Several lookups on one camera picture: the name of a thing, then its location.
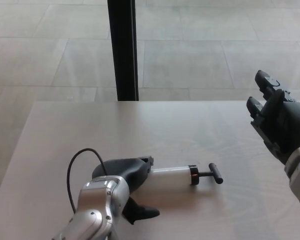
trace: white table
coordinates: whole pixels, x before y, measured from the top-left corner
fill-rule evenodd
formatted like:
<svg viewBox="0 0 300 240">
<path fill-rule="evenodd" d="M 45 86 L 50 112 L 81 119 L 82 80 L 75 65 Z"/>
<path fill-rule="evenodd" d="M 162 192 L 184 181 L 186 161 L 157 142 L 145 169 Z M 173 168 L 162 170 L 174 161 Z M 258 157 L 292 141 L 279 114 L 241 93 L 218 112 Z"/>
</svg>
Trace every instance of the white table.
<svg viewBox="0 0 300 240">
<path fill-rule="evenodd" d="M 216 163 L 224 183 L 143 199 L 157 218 L 129 225 L 127 240 L 300 240 L 300 206 L 284 166 L 250 125 L 243 101 L 34 104 L 0 188 L 0 240 L 49 240 L 72 216 L 71 157 L 94 148 L 107 159 L 154 157 L 154 168 Z M 73 199 L 99 164 L 74 163 Z"/>
</svg>

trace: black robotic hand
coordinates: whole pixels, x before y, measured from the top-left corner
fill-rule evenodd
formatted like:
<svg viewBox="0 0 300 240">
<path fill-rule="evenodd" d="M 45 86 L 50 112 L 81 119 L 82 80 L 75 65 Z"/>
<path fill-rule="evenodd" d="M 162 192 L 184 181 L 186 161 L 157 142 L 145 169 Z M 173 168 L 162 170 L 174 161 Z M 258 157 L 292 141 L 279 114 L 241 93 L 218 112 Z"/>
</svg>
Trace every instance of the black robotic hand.
<svg viewBox="0 0 300 240">
<path fill-rule="evenodd" d="M 266 100 L 264 106 L 249 97 L 246 106 L 253 118 L 251 125 L 262 137 L 268 150 L 284 165 L 300 147 L 300 102 L 290 97 L 277 80 L 259 70 L 255 82 Z"/>
</svg>

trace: wire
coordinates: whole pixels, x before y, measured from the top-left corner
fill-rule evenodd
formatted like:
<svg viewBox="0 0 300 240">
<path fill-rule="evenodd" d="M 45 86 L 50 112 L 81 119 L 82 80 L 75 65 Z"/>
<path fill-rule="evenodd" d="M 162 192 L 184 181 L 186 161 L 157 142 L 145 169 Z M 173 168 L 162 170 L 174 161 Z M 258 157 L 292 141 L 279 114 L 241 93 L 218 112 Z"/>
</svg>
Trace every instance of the wire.
<svg viewBox="0 0 300 240">
<path fill-rule="evenodd" d="M 107 171 L 106 171 L 106 168 L 105 168 L 105 165 L 104 165 L 104 161 L 102 160 L 101 156 L 99 155 L 99 153 L 92 149 L 92 148 L 84 148 L 80 151 L 78 151 L 71 159 L 70 163 L 69 163 L 69 166 L 68 166 L 68 171 L 66 173 L 66 189 L 68 191 L 68 196 L 69 196 L 69 200 L 70 200 L 70 204 L 71 204 L 71 207 L 72 207 L 72 210 L 73 210 L 73 213 L 75 214 L 76 213 L 76 207 L 74 205 L 74 200 L 72 199 L 72 194 L 71 194 L 71 189 L 70 189 L 70 171 L 71 171 L 71 167 L 72 167 L 72 164 L 74 163 L 74 161 L 76 160 L 76 158 L 82 154 L 83 152 L 93 152 L 97 158 L 99 159 L 100 163 L 101 163 L 101 166 L 102 166 L 102 169 L 103 169 L 103 172 L 104 172 L 104 175 L 108 175 L 107 174 Z"/>
</svg>

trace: floor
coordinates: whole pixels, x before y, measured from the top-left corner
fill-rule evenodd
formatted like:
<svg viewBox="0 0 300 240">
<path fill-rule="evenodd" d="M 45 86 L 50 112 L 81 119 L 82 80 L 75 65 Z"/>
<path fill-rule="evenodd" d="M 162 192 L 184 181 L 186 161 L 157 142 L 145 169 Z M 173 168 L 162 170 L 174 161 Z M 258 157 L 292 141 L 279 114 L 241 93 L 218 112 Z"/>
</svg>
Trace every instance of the floor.
<svg viewBox="0 0 300 240">
<path fill-rule="evenodd" d="M 0 184 L 34 101 L 115 101 L 106 0 L 0 0 Z M 136 0 L 142 101 L 300 100 L 300 0 Z"/>
</svg>

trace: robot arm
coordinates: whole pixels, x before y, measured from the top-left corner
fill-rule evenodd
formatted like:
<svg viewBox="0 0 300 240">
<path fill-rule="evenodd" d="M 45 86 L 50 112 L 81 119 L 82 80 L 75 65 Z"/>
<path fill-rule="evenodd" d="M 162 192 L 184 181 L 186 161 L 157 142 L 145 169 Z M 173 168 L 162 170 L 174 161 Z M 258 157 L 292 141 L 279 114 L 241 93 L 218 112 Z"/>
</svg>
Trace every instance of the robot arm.
<svg viewBox="0 0 300 240">
<path fill-rule="evenodd" d="M 196 165 L 151 169 L 154 159 L 149 157 L 114 159 L 104 162 L 92 173 L 78 197 L 76 213 L 69 224 L 52 240 L 120 240 L 117 223 L 121 217 L 130 224 L 157 217 L 160 212 L 150 206 L 139 205 L 130 196 L 153 193 L 171 186 L 193 186 L 200 177 L 212 176 L 223 182 L 217 166 L 209 164 L 209 172 L 199 172 Z"/>
<path fill-rule="evenodd" d="M 300 202 L 300 103 L 267 73 L 259 70 L 255 81 L 266 100 L 264 106 L 253 97 L 247 108 L 251 125 L 268 150 L 285 165 L 289 186 Z"/>
</svg>

